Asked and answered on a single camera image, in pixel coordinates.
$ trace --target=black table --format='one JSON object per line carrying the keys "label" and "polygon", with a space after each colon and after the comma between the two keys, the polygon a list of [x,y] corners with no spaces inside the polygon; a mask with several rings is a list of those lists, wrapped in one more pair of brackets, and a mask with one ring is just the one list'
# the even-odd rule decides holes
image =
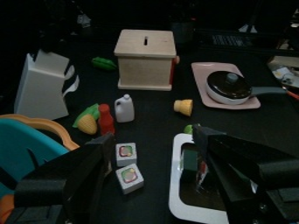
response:
{"label": "black table", "polygon": [[[97,223],[189,223],[179,220],[168,208],[173,137],[183,133],[188,124],[221,130],[235,137],[265,144],[299,157],[299,115],[295,100],[288,95],[260,95],[260,108],[227,110],[208,108],[201,103],[192,77],[192,62],[232,63],[251,86],[276,86],[276,79],[267,64],[256,55],[245,52],[224,52],[195,49],[180,54],[181,62],[175,68],[172,91],[117,89],[117,71],[105,72],[92,67],[91,59],[101,57],[117,62],[115,44],[69,42],[57,52],[69,58],[80,77],[79,89],[65,96],[69,115],[56,120],[68,130],[72,140],[83,145],[95,136],[88,136],[71,125],[80,112],[93,103],[107,103],[115,116],[113,103],[129,94],[135,104],[135,120],[115,123],[116,142],[135,143],[137,167],[144,176],[144,187],[121,193],[113,172],[107,177],[101,192],[101,209]],[[191,117],[173,112],[175,100],[192,99]],[[13,113],[13,104],[0,111]]]}

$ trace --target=pan handle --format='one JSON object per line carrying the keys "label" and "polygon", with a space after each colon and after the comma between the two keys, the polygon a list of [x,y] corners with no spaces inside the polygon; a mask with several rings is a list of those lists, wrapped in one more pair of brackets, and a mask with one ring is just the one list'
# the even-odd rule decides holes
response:
{"label": "pan handle", "polygon": [[265,94],[285,94],[285,90],[281,87],[252,87],[251,96]]}

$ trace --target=small white bottle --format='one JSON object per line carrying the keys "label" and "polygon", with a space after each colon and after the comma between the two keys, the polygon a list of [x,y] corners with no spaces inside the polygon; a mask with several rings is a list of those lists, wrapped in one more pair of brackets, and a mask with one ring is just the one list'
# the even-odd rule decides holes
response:
{"label": "small white bottle", "polygon": [[116,121],[127,123],[135,120],[135,105],[129,94],[115,101]]}

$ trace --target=toy block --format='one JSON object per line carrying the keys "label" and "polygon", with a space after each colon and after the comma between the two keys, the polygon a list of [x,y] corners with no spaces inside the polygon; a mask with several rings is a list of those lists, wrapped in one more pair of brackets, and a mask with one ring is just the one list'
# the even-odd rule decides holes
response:
{"label": "toy block", "polygon": [[144,178],[136,164],[131,164],[116,170],[116,177],[124,194],[144,186]]}
{"label": "toy block", "polygon": [[192,182],[197,174],[197,151],[181,151],[181,181]]}
{"label": "toy block", "polygon": [[136,144],[119,143],[116,145],[116,165],[127,166],[136,164]]}

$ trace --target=white cube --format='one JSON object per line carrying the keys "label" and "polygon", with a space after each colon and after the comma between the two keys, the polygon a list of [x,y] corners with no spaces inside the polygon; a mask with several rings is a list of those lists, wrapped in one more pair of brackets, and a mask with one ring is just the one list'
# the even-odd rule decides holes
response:
{"label": "white cube", "polygon": [[136,164],[136,144],[119,143],[116,145],[116,165],[127,166]]}
{"label": "white cube", "polygon": [[136,164],[131,164],[116,170],[116,178],[124,194],[144,186],[144,178]]}

